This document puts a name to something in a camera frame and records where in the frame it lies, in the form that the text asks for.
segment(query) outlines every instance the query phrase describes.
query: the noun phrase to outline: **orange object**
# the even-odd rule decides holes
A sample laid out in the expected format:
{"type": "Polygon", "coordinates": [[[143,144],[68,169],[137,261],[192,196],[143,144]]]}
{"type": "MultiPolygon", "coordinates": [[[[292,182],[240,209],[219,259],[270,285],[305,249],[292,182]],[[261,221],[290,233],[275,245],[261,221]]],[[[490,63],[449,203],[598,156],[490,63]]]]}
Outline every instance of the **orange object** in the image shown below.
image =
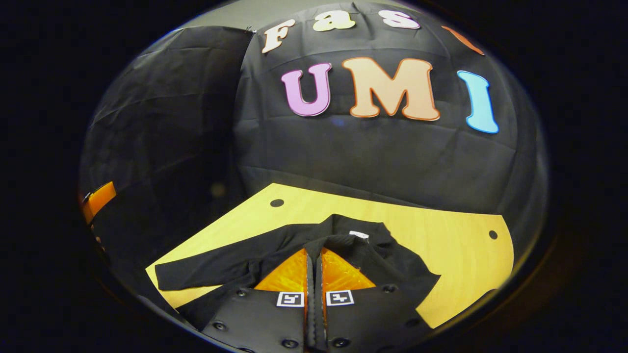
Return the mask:
{"type": "Polygon", "coordinates": [[[325,294],[337,290],[362,290],[373,288],[375,284],[335,252],[323,248],[323,317],[327,324],[327,301],[325,294]]]}
{"type": "Polygon", "coordinates": [[[461,35],[460,33],[454,31],[453,29],[446,27],[446,26],[441,26],[442,28],[448,30],[449,32],[452,32],[452,34],[454,35],[454,37],[456,37],[459,41],[462,42],[462,44],[466,45],[469,49],[473,50],[474,52],[480,54],[480,55],[484,55],[484,52],[482,50],[480,50],[480,48],[478,48],[477,46],[471,44],[471,42],[466,39],[463,35],[461,35]]]}
{"type": "Polygon", "coordinates": [[[114,182],[106,183],[89,195],[87,200],[83,203],[83,214],[85,215],[87,223],[91,223],[96,213],[115,196],[116,189],[114,188],[114,182]]]}
{"type": "Polygon", "coordinates": [[[257,290],[307,292],[308,264],[305,249],[301,249],[270,272],[257,286],[257,290]]]}

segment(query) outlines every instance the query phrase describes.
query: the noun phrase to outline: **black cloth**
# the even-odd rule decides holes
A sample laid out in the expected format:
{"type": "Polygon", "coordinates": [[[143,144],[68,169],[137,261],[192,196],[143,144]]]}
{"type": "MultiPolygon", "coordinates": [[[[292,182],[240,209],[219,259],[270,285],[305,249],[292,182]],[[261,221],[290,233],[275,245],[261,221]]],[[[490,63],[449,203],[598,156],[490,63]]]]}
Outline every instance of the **black cloth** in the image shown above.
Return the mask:
{"type": "Polygon", "coordinates": [[[255,287],[300,249],[305,248],[315,264],[323,246],[359,268],[376,285],[398,284],[416,305],[439,279],[417,254],[397,243],[383,223],[338,214],[320,224],[285,225],[212,251],[159,264],[155,271],[161,290],[222,285],[177,308],[192,325],[203,329],[229,293],[255,287]],[[368,234],[369,238],[349,234],[351,231],[368,234]]]}
{"type": "Polygon", "coordinates": [[[325,193],[456,212],[500,214],[511,232],[515,261],[531,245],[542,223],[548,192],[546,151],[538,113],[525,88],[507,67],[481,47],[479,55],[441,26],[434,16],[388,4],[326,4],[282,16],[259,28],[242,63],[234,110],[236,162],[249,195],[270,183],[325,193]],[[313,18],[343,10],[355,26],[317,32],[313,18]],[[380,10],[401,11],[421,28],[393,28],[380,10]],[[281,46],[265,54],[264,32],[294,19],[281,46]],[[358,118],[354,80],[342,62],[375,60],[390,77],[405,58],[430,62],[437,121],[384,109],[358,118]],[[319,116],[297,116],[289,107],[281,76],[302,70],[303,99],[316,99],[307,70],[328,62],[331,101],[319,116]],[[466,122],[468,88],[457,72],[484,77],[499,132],[487,134],[466,122]]]}
{"type": "Polygon", "coordinates": [[[107,182],[117,193],[94,218],[111,270],[177,318],[145,268],[246,199],[230,146],[251,36],[222,26],[168,33],[111,83],[86,132],[80,193],[107,182]]]}

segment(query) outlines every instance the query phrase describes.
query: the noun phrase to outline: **letter i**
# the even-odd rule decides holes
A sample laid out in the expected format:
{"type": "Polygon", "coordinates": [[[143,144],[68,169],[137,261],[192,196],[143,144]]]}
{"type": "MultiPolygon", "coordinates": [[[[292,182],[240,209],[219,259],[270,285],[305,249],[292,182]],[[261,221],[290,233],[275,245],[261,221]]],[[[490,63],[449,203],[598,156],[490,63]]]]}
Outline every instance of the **letter i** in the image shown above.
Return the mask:
{"type": "Polygon", "coordinates": [[[499,126],[493,117],[493,108],[489,97],[489,82],[475,73],[458,71],[460,77],[466,84],[471,100],[471,115],[467,117],[467,125],[483,133],[496,134],[499,126]]]}

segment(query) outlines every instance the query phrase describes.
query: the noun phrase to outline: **pink letter u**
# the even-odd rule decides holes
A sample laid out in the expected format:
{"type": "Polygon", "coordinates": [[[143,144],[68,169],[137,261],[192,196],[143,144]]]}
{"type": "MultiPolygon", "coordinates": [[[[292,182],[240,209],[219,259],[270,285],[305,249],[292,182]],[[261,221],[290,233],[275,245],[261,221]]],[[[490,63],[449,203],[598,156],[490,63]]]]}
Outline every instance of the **pink letter u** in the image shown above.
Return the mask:
{"type": "Polygon", "coordinates": [[[314,75],[316,83],[317,98],[314,102],[308,103],[303,100],[301,94],[301,76],[303,71],[294,70],[281,76],[281,80],[286,85],[286,96],[288,105],[295,114],[300,116],[316,116],[327,110],[330,102],[329,79],[327,72],[332,69],[331,63],[319,63],[308,70],[314,75]]]}

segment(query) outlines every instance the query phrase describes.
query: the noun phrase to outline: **wooden tabletop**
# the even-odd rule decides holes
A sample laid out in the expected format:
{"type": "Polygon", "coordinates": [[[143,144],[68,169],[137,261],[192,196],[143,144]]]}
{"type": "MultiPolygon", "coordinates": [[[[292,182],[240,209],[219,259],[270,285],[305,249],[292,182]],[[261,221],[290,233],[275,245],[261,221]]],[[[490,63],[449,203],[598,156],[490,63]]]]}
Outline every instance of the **wooden tabletop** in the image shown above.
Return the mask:
{"type": "MultiPolygon", "coordinates": [[[[157,287],[156,264],[214,250],[287,224],[321,223],[331,214],[383,222],[398,243],[421,256],[428,269],[441,276],[416,309],[432,328],[487,291],[499,288],[512,271],[512,239],[501,215],[420,209],[274,183],[155,261],[146,272],[157,287]],[[272,207],[270,203],[277,199],[284,204],[272,207]]],[[[159,292],[176,308],[217,287],[159,292]]]]}

